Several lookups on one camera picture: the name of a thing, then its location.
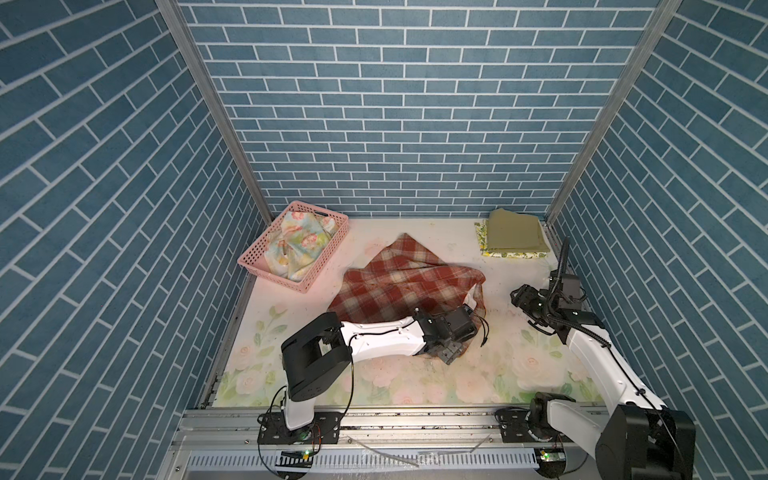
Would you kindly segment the red patterned skirt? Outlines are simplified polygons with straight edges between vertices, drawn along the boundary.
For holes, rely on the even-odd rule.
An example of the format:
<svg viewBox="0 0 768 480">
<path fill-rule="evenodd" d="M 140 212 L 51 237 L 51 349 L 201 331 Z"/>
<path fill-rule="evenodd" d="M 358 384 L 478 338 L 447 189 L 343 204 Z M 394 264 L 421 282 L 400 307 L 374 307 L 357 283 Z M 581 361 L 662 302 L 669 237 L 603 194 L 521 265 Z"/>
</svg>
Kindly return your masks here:
<svg viewBox="0 0 768 480">
<path fill-rule="evenodd" d="M 449 264 L 402 234 L 366 266 L 344 273 L 328 310 L 341 321 L 355 363 L 423 355 L 419 317 L 445 314 L 463 304 L 473 310 L 475 337 L 485 344 L 490 326 L 485 319 L 484 282 L 480 270 Z"/>
</svg>

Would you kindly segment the olive green skirt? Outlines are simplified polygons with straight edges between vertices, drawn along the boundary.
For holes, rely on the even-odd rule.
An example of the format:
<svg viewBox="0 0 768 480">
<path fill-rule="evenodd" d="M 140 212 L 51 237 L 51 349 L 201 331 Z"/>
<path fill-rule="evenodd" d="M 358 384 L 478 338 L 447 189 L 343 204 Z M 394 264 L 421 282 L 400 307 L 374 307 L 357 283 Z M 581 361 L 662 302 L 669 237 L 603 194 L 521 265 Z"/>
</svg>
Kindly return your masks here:
<svg viewBox="0 0 768 480">
<path fill-rule="evenodd" d="M 549 247 L 539 219 L 533 215 L 497 209 L 486 223 L 487 249 L 495 253 L 544 253 Z"/>
</svg>

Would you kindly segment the lemon print skirt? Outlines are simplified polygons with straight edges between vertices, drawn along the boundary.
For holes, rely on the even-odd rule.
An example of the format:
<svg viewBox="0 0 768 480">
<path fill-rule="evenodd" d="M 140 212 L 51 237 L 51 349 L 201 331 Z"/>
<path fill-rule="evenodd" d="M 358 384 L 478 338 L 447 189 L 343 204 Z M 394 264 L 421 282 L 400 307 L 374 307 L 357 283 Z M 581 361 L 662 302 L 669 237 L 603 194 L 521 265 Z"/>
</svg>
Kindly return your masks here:
<svg viewBox="0 0 768 480">
<path fill-rule="evenodd" d="M 522 251 L 522 252 L 497 252 L 491 251 L 487 244 L 487 221 L 481 220 L 474 223 L 477 242 L 479 245 L 480 253 L 485 257 L 492 258 L 507 258 L 507 259 L 538 259 L 545 258 L 551 249 L 547 244 L 544 244 L 543 249 Z"/>
</svg>

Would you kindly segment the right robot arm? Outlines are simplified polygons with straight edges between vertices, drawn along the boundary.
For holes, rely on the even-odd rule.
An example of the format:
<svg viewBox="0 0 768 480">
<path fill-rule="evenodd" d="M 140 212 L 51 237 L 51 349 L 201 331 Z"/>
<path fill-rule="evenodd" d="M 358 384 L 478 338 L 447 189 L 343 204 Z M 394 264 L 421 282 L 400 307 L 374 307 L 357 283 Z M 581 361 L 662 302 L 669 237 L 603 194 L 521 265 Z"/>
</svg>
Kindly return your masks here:
<svg viewBox="0 0 768 480">
<path fill-rule="evenodd" d="M 566 437 L 596 462 L 603 479 L 690 479 L 696 427 L 669 408 L 614 347 L 601 320 L 581 310 L 579 279 L 552 272 L 549 285 L 523 285 L 510 294 L 530 326 L 556 336 L 587 370 L 601 395 L 604 416 L 587 413 L 564 394 L 539 392 L 527 423 L 544 441 Z"/>
</svg>

